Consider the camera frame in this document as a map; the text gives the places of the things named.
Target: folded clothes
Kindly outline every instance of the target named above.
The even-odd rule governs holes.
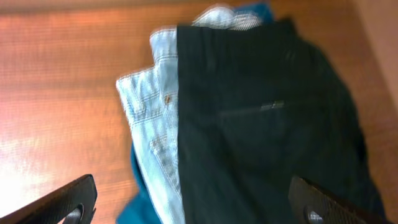
[[[186,224],[296,223],[294,175],[384,216],[351,95],[290,20],[177,40]]]
[[[218,6],[193,25],[243,30],[260,23],[254,13],[235,13]],[[153,33],[150,44],[155,66],[122,77],[116,87],[129,121],[137,163],[157,214],[162,223],[185,223],[177,170],[176,30]],[[126,213],[132,208],[126,207],[118,218],[119,224],[124,224]]]

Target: black jeans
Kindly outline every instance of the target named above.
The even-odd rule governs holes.
[[[177,49],[187,224],[296,223],[293,175],[384,216],[350,94],[289,20],[178,26]]]

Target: wooden surface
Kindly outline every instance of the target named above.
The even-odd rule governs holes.
[[[152,64],[152,30],[191,21],[209,5],[0,15],[0,217],[91,173],[93,223],[115,223],[137,192],[115,81]],[[353,92],[371,173],[398,222],[398,120],[351,3],[275,0],[272,7],[277,17],[293,16]]]
[[[392,99],[398,108],[398,1],[354,0]]]

